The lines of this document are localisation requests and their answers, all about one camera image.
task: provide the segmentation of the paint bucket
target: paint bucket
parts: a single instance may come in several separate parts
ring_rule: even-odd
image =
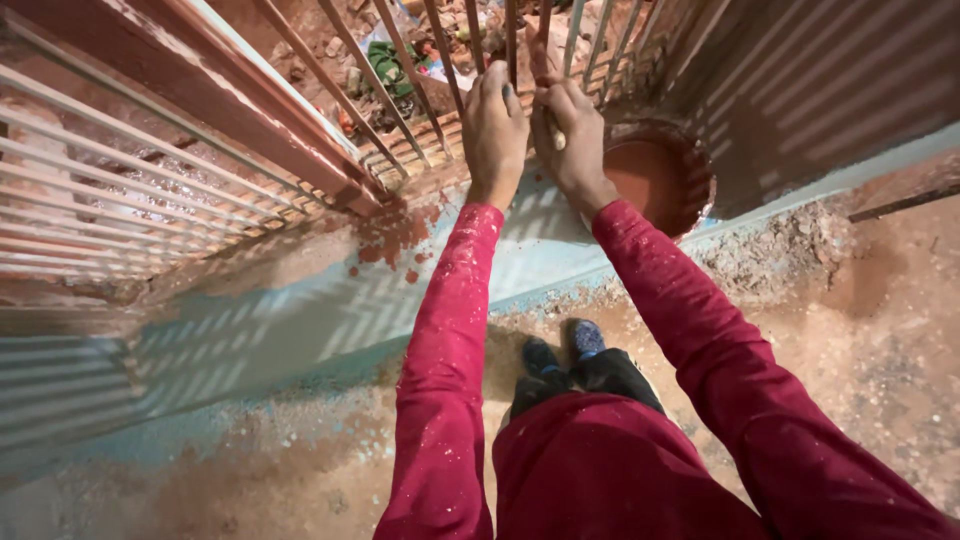
[[[608,128],[604,172],[624,199],[677,242],[707,218],[716,195],[706,146],[666,120]]]

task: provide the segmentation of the foot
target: foot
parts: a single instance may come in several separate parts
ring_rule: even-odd
[[[530,375],[541,375],[555,369],[560,369],[560,362],[554,356],[546,341],[538,337],[530,337],[523,344],[523,367]]]
[[[587,319],[574,319],[567,327],[573,361],[589,358],[607,349],[600,327]]]

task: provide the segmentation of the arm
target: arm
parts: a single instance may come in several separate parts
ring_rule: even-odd
[[[374,538],[493,538],[480,405],[487,293],[503,213],[460,212],[396,383],[396,462]]]
[[[472,182],[427,287],[396,384],[396,462],[374,538],[492,539],[483,488],[484,339],[493,249],[529,125],[494,62],[467,96]]]
[[[788,538],[945,538],[945,518],[847,438],[774,361],[759,330],[604,177],[603,118],[576,85],[538,90],[537,153],[591,220],[677,381],[726,445],[756,509]],[[549,144],[543,108],[566,136]]]

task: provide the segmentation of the person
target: person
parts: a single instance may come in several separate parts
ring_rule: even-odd
[[[548,114],[566,137],[562,150]],[[375,539],[494,537],[481,415],[488,280],[531,128],[540,161],[591,222],[756,512],[710,477],[628,355],[605,349],[599,329],[579,321],[568,373],[542,341],[524,346],[530,375],[492,446],[498,538],[956,537],[824,415],[696,264],[619,198],[603,172],[604,122],[587,96],[569,80],[538,88],[528,122],[498,61],[467,97],[471,184],[396,384],[393,487]]]

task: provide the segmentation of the red sleeve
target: red sleeve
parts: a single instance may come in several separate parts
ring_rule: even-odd
[[[484,340],[503,213],[460,212],[426,289],[396,383],[396,463],[375,539],[491,539],[483,489]]]
[[[759,330],[629,203],[605,207],[593,234],[767,527],[784,538],[952,537],[943,515],[834,426]]]

